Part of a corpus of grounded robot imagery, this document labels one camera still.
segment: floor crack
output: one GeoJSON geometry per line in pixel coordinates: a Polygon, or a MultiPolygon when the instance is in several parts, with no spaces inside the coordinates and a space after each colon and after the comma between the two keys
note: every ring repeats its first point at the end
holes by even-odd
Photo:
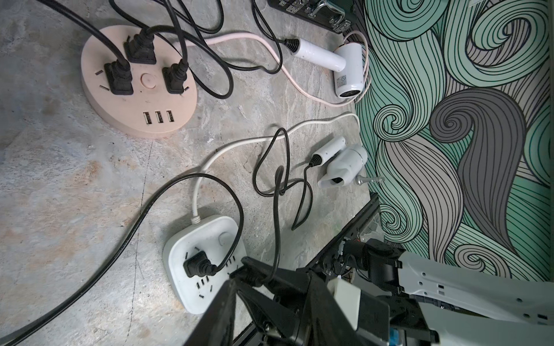
{"type": "MultiPolygon", "coordinates": [[[[144,174],[144,183],[142,185],[142,197],[140,199],[140,210],[142,211],[142,202],[144,201],[144,191],[145,191],[145,188],[146,188],[146,177],[148,176],[148,166],[150,165],[150,156],[152,155],[152,146],[154,144],[154,141],[152,141],[150,143],[150,152],[148,153],[148,160],[146,161],[146,173],[144,174]]],[[[133,298],[131,299],[131,318],[130,318],[130,321],[129,321],[129,329],[127,330],[127,336],[125,337],[125,342],[124,343],[127,343],[127,339],[129,338],[129,333],[131,332],[131,325],[133,324],[133,311],[135,310],[135,289],[136,289],[136,286],[137,286],[137,265],[139,265],[139,260],[137,259],[138,256],[139,256],[139,241],[140,241],[140,230],[138,229],[137,230],[137,245],[136,245],[136,248],[135,248],[135,279],[134,279],[134,283],[133,283],[133,298]]]]}

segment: wire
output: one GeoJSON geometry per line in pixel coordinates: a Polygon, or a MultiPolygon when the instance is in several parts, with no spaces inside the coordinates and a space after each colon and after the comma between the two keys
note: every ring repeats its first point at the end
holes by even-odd
{"type": "MultiPolygon", "coordinates": [[[[308,99],[310,100],[314,100],[314,101],[317,101],[319,103],[322,103],[326,106],[329,106],[329,107],[344,107],[346,105],[349,105],[351,104],[352,102],[358,102],[360,101],[363,96],[366,94],[366,92],[369,90],[370,86],[371,86],[371,76],[369,75],[369,46],[367,44],[367,39],[363,36],[362,33],[358,32],[358,31],[352,31],[350,32],[348,35],[351,35],[351,34],[359,34],[361,35],[362,37],[362,40],[364,42],[364,46],[365,46],[365,58],[366,58],[366,62],[365,62],[365,65],[364,65],[364,81],[365,81],[365,88],[363,90],[363,92],[361,92],[359,95],[349,99],[348,101],[344,101],[344,102],[341,102],[341,103],[337,103],[337,104],[333,104],[331,102],[327,102],[323,99],[320,99],[319,97],[317,96],[314,96],[314,95],[311,95],[310,93],[308,93],[307,91],[305,91],[304,89],[302,89],[302,87],[294,80],[294,78],[291,76],[291,74],[289,73],[289,71],[285,68],[285,66],[283,66],[281,68],[281,70],[283,71],[283,73],[286,75],[286,77],[289,79],[289,81],[292,83],[292,85],[304,96],[306,96],[308,99]]],[[[244,38],[247,38],[247,39],[252,39],[252,40],[256,40],[260,43],[262,43],[266,48],[267,50],[269,51],[269,53],[272,55],[273,59],[275,59],[275,61],[279,61],[279,56],[277,55],[277,53],[275,52],[275,50],[273,49],[273,47],[271,47],[271,45],[262,37],[256,35],[256,34],[253,34],[253,33],[232,33],[232,34],[225,34],[225,35],[221,35],[221,36],[217,36],[217,37],[210,37],[208,39],[206,39],[206,44],[208,45],[213,45],[213,44],[217,44],[217,43],[220,43],[220,42],[224,42],[224,41],[228,41],[228,40],[233,40],[233,39],[244,39],[244,38]]],[[[194,46],[195,44],[193,42],[187,42],[187,46],[188,47],[192,47],[194,46]]]]}
{"type": "MultiPolygon", "coordinates": [[[[174,27],[171,27],[169,25],[154,25],[153,27],[149,27],[147,30],[146,30],[146,33],[147,34],[159,34],[159,33],[170,33],[170,34],[174,34],[175,33],[175,28],[174,27]]],[[[210,88],[208,88],[197,76],[196,74],[194,74],[193,71],[191,71],[193,77],[194,77],[194,80],[196,81],[196,83],[198,83],[200,85],[200,87],[202,89],[204,89],[208,94],[212,95],[213,97],[215,97],[216,99],[220,99],[220,100],[224,100],[224,99],[227,99],[229,98],[229,96],[231,96],[231,94],[233,93],[233,89],[234,89],[234,80],[233,80],[233,75],[231,74],[231,71],[229,70],[229,68],[227,67],[227,63],[225,61],[223,61],[223,59],[221,59],[219,57],[219,55],[217,55],[212,49],[210,49],[210,47],[208,47],[207,45],[204,45],[202,44],[202,42],[194,37],[193,35],[187,33],[186,31],[183,31],[183,36],[187,38],[188,42],[194,42],[195,45],[199,46],[200,48],[202,48],[206,53],[208,53],[209,56],[211,56],[215,61],[216,63],[219,64],[219,66],[222,67],[223,71],[225,71],[225,74],[227,75],[227,79],[229,80],[229,90],[227,91],[226,94],[217,94],[215,91],[211,90],[210,88]]]]}
{"type": "MultiPolygon", "coordinates": [[[[360,131],[360,118],[355,113],[348,112],[341,114],[339,116],[336,116],[334,118],[331,118],[329,120],[306,120],[303,122],[300,122],[296,124],[295,126],[291,127],[287,132],[289,135],[292,135],[294,132],[296,132],[298,129],[306,126],[306,125],[312,125],[312,124],[331,124],[339,119],[342,119],[344,117],[353,116],[356,119],[356,122],[358,124],[358,132],[360,131]]],[[[273,139],[274,136],[267,136],[267,137],[256,137],[256,138],[248,138],[245,140],[240,140],[236,142],[229,143],[225,146],[223,146],[221,149],[217,150],[216,153],[214,153],[207,161],[206,163],[200,168],[200,172],[205,173],[208,168],[214,163],[214,161],[220,157],[221,155],[225,154],[231,149],[234,149],[236,147],[240,147],[246,144],[254,144],[254,143],[262,143],[262,142],[269,142],[273,139]]],[[[285,138],[284,135],[281,135],[277,137],[277,140],[282,140],[285,138]]],[[[198,178],[196,180],[196,184],[194,185],[194,192],[192,194],[192,219],[191,222],[193,224],[197,224],[200,222],[200,217],[198,216],[198,192],[200,190],[200,184],[202,182],[201,178],[198,178]]]]}
{"type": "Polygon", "coordinates": [[[365,275],[363,275],[362,273],[360,273],[360,271],[359,271],[357,268],[356,268],[356,272],[358,273],[358,275],[359,275],[362,279],[364,279],[364,280],[366,280],[366,281],[368,281],[368,282],[371,282],[371,280],[370,280],[367,276],[365,276],[365,275]]]}
{"type": "MultiPolygon", "coordinates": [[[[258,20],[258,15],[257,15],[256,11],[252,11],[252,15],[254,16],[254,21],[256,22],[256,25],[258,26],[258,29],[260,29],[261,33],[264,34],[264,36],[267,37],[267,38],[269,38],[270,40],[273,40],[275,35],[270,35],[270,34],[268,34],[268,33],[265,31],[264,27],[261,26],[261,24],[260,24],[260,22],[259,22],[259,20],[258,20]]],[[[285,43],[285,40],[280,40],[280,39],[278,39],[278,40],[277,40],[277,43],[285,43]]]]}
{"type": "Polygon", "coordinates": [[[187,45],[184,42],[184,36],[183,36],[183,30],[181,29],[181,24],[179,24],[179,19],[177,19],[177,16],[175,15],[175,9],[173,6],[171,6],[170,0],[163,0],[163,4],[167,8],[167,13],[170,15],[171,22],[173,23],[173,27],[175,28],[175,33],[177,34],[177,38],[179,39],[179,43],[181,45],[181,56],[183,57],[183,62],[187,65],[188,68],[188,53],[187,53],[187,45]]]}
{"type": "MultiPolygon", "coordinates": [[[[196,32],[196,34],[198,35],[198,38],[200,39],[200,41],[202,41],[202,43],[204,45],[207,46],[206,44],[206,41],[204,40],[204,38],[202,37],[202,33],[201,33],[201,30],[200,30],[200,27],[194,22],[194,19],[192,18],[190,12],[188,11],[187,7],[184,5],[183,1],[182,0],[177,0],[177,2],[179,3],[179,5],[181,6],[181,8],[183,9],[185,15],[190,19],[190,25],[192,26],[192,28],[194,29],[194,31],[196,32]]],[[[273,38],[270,37],[270,39],[272,39],[273,41],[275,41],[275,44],[277,45],[277,50],[279,51],[279,60],[277,61],[278,62],[278,65],[277,67],[274,69],[274,70],[268,70],[266,69],[265,67],[263,66],[251,66],[251,67],[244,67],[244,66],[237,66],[237,65],[233,65],[231,63],[228,63],[225,61],[225,64],[227,65],[227,67],[229,67],[230,69],[233,69],[233,70],[238,70],[238,71],[256,71],[256,70],[264,70],[266,73],[268,74],[276,74],[278,73],[280,70],[281,70],[281,67],[283,66],[283,52],[281,51],[281,47],[279,46],[279,42],[277,40],[277,38],[275,37],[275,35],[273,34],[273,31],[271,30],[271,28],[269,27],[268,23],[265,21],[265,18],[263,17],[263,15],[261,14],[259,8],[258,8],[258,5],[256,5],[256,2],[255,0],[252,0],[252,13],[255,15],[256,12],[259,13],[259,15],[261,16],[261,19],[262,21],[264,22],[264,24],[267,26],[267,28],[269,29],[269,32],[272,33],[273,35],[273,38]]]]}
{"type": "Polygon", "coordinates": [[[121,66],[128,70],[131,68],[131,65],[125,59],[123,53],[119,50],[118,47],[108,38],[106,35],[104,35],[100,30],[96,29],[92,24],[84,20],[81,16],[67,8],[66,6],[63,6],[59,2],[55,0],[37,0],[41,4],[44,4],[54,11],[66,16],[70,20],[72,20],[75,24],[82,27],[86,31],[88,31],[90,34],[92,34],[94,37],[96,37],[100,42],[102,42],[106,47],[108,47],[111,52],[116,56],[117,61],[121,64],[121,66]]]}
{"type": "MultiPolygon", "coordinates": [[[[114,9],[115,12],[117,12],[120,16],[122,16],[123,18],[125,18],[126,20],[128,20],[129,22],[131,22],[132,24],[138,26],[139,28],[148,28],[148,26],[141,22],[140,20],[132,17],[131,15],[129,15],[128,13],[126,13],[125,11],[123,11],[116,3],[115,3],[115,0],[109,0],[109,3],[110,5],[112,6],[112,8],[114,9]]],[[[160,31],[160,32],[169,32],[169,33],[176,33],[175,32],[175,28],[174,27],[171,27],[169,25],[157,25],[157,27],[163,27],[165,30],[167,31],[160,31]]],[[[220,99],[220,100],[224,100],[224,99],[227,99],[229,96],[231,96],[231,94],[233,93],[233,88],[234,88],[234,81],[233,81],[233,75],[231,74],[231,71],[229,71],[229,68],[227,67],[226,65],[226,62],[223,61],[219,55],[217,55],[212,49],[210,49],[208,46],[202,44],[202,42],[197,39],[196,37],[194,37],[193,35],[187,33],[186,31],[182,31],[183,33],[183,36],[185,38],[188,39],[187,42],[190,42],[191,44],[188,45],[189,47],[191,45],[197,45],[197,46],[200,46],[200,48],[202,48],[206,53],[208,53],[209,56],[211,56],[223,69],[223,71],[225,71],[225,74],[227,75],[227,79],[229,80],[229,90],[227,91],[226,94],[217,94],[216,92],[214,92],[213,90],[211,90],[210,88],[208,88],[201,80],[200,78],[198,78],[198,76],[194,73],[194,71],[192,69],[191,70],[191,73],[192,73],[192,76],[194,77],[194,80],[196,83],[198,83],[198,85],[204,89],[208,94],[212,95],[213,97],[215,97],[216,99],[220,99]]],[[[160,37],[162,40],[164,40],[165,42],[167,42],[171,47],[173,47],[177,52],[179,52],[171,42],[169,42],[169,40],[167,38],[165,38],[164,36],[160,35],[159,33],[156,34],[158,37],[160,37]]]]}
{"type": "Polygon", "coordinates": [[[310,166],[308,166],[308,167],[306,167],[306,169],[304,169],[304,179],[298,179],[297,181],[295,181],[295,182],[293,182],[289,185],[290,142],[289,142],[289,135],[287,134],[286,130],[281,127],[280,129],[277,130],[275,135],[273,135],[273,139],[271,140],[271,143],[269,143],[268,148],[266,149],[265,153],[262,155],[260,160],[258,160],[258,162],[256,163],[256,166],[254,167],[254,170],[252,171],[252,185],[254,186],[254,190],[256,191],[257,194],[259,194],[260,196],[263,196],[263,197],[274,197],[275,194],[284,195],[285,192],[288,189],[290,189],[291,187],[293,187],[294,185],[296,185],[300,182],[304,182],[304,190],[303,190],[303,193],[302,193],[302,198],[300,200],[300,205],[298,207],[298,211],[296,212],[296,217],[294,219],[293,225],[291,226],[291,230],[295,230],[301,224],[303,224],[307,220],[307,218],[308,218],[308,216],[310,215],[310,212],[311,212],[311,206],[313,204],[313,199],[314,199],[314,192],[313,192],[313,190],[310,186],[310,183],[308,183],[307,177],[306,177],[306,171],[309,167],[310,166]],[[264,162],[265,158],[268,156],[269,152],[271,151],[271,148],[273,148],[273,144],[277,140],[277,137],[279,136],[279,132],[282,132],[283,135],[285,136],[286,171],[285,171],[285,180],[283,181],[284,186],[281,189],[281,184],[275,185],[275,190],[273,191],[273,193],[265,193],[265,192],[260,191],[260,189],[258,188],[258,184],[256,182],[256,179],[258,177],[258,170],[260,169],[261,164],[264,162]],[[304,216],[302,221],[300,223],[298,223],[298,218],[300,217],[300,213],[302,212],[302,205],[304,204],[304,198],[306,197],[306,187],[310,188],[310,205],[308,206],[308,210],[306,211],[306,215],[304,216]]]}
{"type": "MultiPolygon", "coordinates": [[[[164,3],[162,2],[162,0],[152,0],[152,1],[164,6],[164,3]]],[[[217,34],[221,30],[221,28],[223,28],[224,17],[223,17],[223,5],[221,4],[221,0],[217,0],[217,7],[218,7],[218,10],[219,10],[219,22],[217,23],[217,25],[214,28],[211,28],[211,29],[210,28],[203,28],[201,26],[198,26],[198,29],[200,31],[202,31],[203,33],[213,35],[213,34],[217,34]]],[[[184,14],[182,14],[181,12],[176,10],[175,7],[173,8],[173,10],[174,10],[175,14],[177,15],[177,17],[184,20],[185,23],[187,23],[188,25],[192,25],[192,23],[191,23],[192,17],[190,19],[187,18],[184,14]]]]}
{"type": "Polygon", "coordinates": [[[300,204],[298,206],[298,211],[296,212],[296,217],[294,217],[293,225],[290,228],[292,231],[300,227],[300,225],[303,224],[308,219],[308,216],[310,216],[312,204],[314,203],[314,191],[312,190],[311,185],[308,183],[308,176],[307,176],[308,169],[311,167],[312,166],[306,166],[306,168],[304,168],[304,187],[302,190],[302,197],[300,198],[300,204]],[[300,212],[302,211],[302,206],[304,205],[304,199],[306,198],[306,188],[310,189],[310,204],[308,204],[308,211],[306,212],[306,215],[304,216],[302,221],[298,222],[298,218],[300,217],[300,212]]]}
{"type": "Polygon", "coordinates": [[[160,198],[160,196],[167,191],[170,187],[177,184],[178,182],[181,182],[186,179],[191,178],[208,178],[211,179],[221,186],[223,186],[233,197],[233,200],[237,204],[237,208],[239,209],[239,225],[237,230],[237,235],[235,236],[235,239],[233,241],[233,244],[231,245],[229,251],[223,258],[221,264],[219,264],[216,268],[216,272],[220,271],[231,255],[233,254],[233,251],[237,247],[237,244],[239,242],[240,236],[242,234],[243,226],[244,226],[244,212],[242,205],[235,194],[235,192],[227,185],[224,181],[221,179],[214,177],[213,175],[204,174],[204,173],[192,173],[192,174],[186,174],[186,175],[178,175],[177,177],[171,179],[167,183],[165,183],[158,191],[150,197],[148,202],[146,203],[144,209],[140,212],[138,215],[138,219],[135,221],[135,224],[123,240],[123,243],[121,246],[115,251],[115,253],[97,270],[97,272],[79,289],[77,292],[73,293],[69,298],[67,298],[63,303],[56,306],[54,309],[52,309],[50,312],[46,313],[45,315],[37,318],[35,321],[31,322],[30,324],[27,324],[25,327],[20,328],[16,330],[15,332],[0,338],[0,344],[5,343],[10,340],[9,343],[7,343],[4,346],[14,346],[19,344],[21,341],[27,339],[30,337],[33,333],[41,329],[43,326],[48,324],[50,321],[52,321],[54,318],[56,318],[58,315],[60,315],[62,312],[64,312],[67,308],[69,308],[73,303],[75,303],[79,298],[81,298],[84,294],[86,294],[93,286],[100,280],[104,274],[112,267],[112,265],[117,261],[119,256],[123,253],[133,236],[135,235],[135,232],[137,229],[139,229],[139,226],[142,224],[142,221],[150,211],[150,208],[154,205],[154,202],[160,198]]]}
{"type": "Polygon", "coordinates": [[[275,277],[277,268],[279,267],[279,260],[281,258],[281,228],[279,226],[279,194],[277,190],[281,186],[283,179],[283,166],[277,167],[275,171],[275,193],[273,194],[273,227],[275,228],[275,255],[273,258],[273,267],[271,268],[271,274],[263,280],[264,283],[268,283],[275,277]]]}

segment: power strip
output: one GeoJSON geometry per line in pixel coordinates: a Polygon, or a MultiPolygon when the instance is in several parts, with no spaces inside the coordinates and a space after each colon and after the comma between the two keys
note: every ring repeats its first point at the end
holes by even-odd
{"type": "Polygon", "coordinates": [[[237,234],[237,223],[228,216],[214,215],[191,225],[172,236],[163,248],[163,265],[177,298],[193,314],[206,312],[229,275],[242,267],[246,256],[242,238],[231,258],[214,276],[188,277],[183,263],[200,251],[206,252],[211,263],[219,265],[237,234]]]}
{"type": "MultiPolygon", "coordinates": [[[[119,49],[140,28],[114,25],[101,30],[119,49]]],[[[110,91],[104,64],[115,60],[114,54],[94,36],[81,54],[83,89],[90,104],[107,123],[135,137],[161,138],[186,124],[196,109],[197,90],[190,70],[184,82],[184,93],[170,94],[163,80],[162,68],[178,63],[181,56],[161,38],[154,38],[156,64],[133,64],[131,73],[134,93],[114,95],[110,91]]]]}

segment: swirl pattern wallpaper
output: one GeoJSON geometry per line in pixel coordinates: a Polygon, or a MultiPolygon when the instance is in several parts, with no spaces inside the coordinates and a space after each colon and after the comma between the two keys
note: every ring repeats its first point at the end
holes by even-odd
{"type": "Polygon", "coordinates": [[[366,0],[357,104],[385,239],[444,264],[550,279],[546,0],[366,0]]]}

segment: concrete floor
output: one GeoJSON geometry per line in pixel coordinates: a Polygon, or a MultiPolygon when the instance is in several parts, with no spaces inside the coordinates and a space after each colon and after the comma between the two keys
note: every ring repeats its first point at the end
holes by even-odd
{"type": "MultiPolygon", "coordinates": [[[[126,24],[107,0],[62,1],[97,27],[126,24]]],[[[147,0],[120,0],[120,6],[149,24],[170,24],[161,6],[147,0]]],[[[203,26],[217,20],[214,0],[185,1],[203,26]]],[[[286,16],[258,0],[280,37],[301,35],[334,48],[338,35],[286,16]]],[[[224,1],[222,33],[259,33],[250,1],[224,1]]],[[[0,1],[0,337],[49,311],[72,294],[118,247],[143,201],[173,176],[198,167],[222,145],[241,138],[272,135],[278,126],[328,118],[353,107],[332,109],[301,96],[280,73],[233,71],[235,91],[217,100],[198,89],[189,123],[162,140],[129,137],[92,110],[80,81],[80,51],[88,33],[34,0],[0,1]]],[[[274,62],[258,43],[217,46],[225,57],[274,62]]],[[[284,64],[300,85],[337,102],[332,74],[294,59],[284,48],[284,64]]],[[[218,92],[224,74],[197,49],[192,69],[218,92]]],[[[292,177],[300,177],[310,153],[333,135],[359,143],[353,118],[305,127],[291,135],[292,177]]],[[[255,194],[251,174],[265,146],[237,148],[215,162],[210,173],[235,190],[245,212],[243,239],[250,256],[273,258],[272,201],[255,194]]],[[[260,170],[271,186],[284,164],[276,145],[260,170]]],[[[280,202],[281,267],[306,264],[369,201],[367,187],[317,188],[322,169],[308,178],[315,191],[309,220],[290,231],[301,189],[280,202]]],[[[173,294],[163,269],[165,242],[189,225],[191,184],[169,190],[152,208],[130,246],[110,271],[75,305],[25,345],[180,345],[200,316],[187,313],[173,294]]],[[[231,197],[204,182],[200,215],[225,214],[238,220],[231,197]]],[[[238,309],[237,332],[248,323],[238,309]]]]}

